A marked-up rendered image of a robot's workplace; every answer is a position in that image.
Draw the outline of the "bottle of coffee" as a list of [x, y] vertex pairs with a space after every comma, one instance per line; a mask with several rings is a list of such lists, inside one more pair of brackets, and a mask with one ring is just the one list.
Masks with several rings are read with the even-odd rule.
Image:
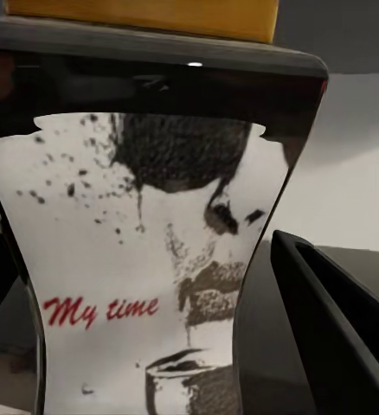
[[32, 415], [243, 415], [237, 310], [330, 72], [279, 0], [3, 0], [0, 227]]

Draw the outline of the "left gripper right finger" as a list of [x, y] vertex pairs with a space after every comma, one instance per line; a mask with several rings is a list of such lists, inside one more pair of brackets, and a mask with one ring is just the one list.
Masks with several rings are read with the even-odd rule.
[[379, 415], [379, 297], [281, 231], [270, 260], [318, 415]]

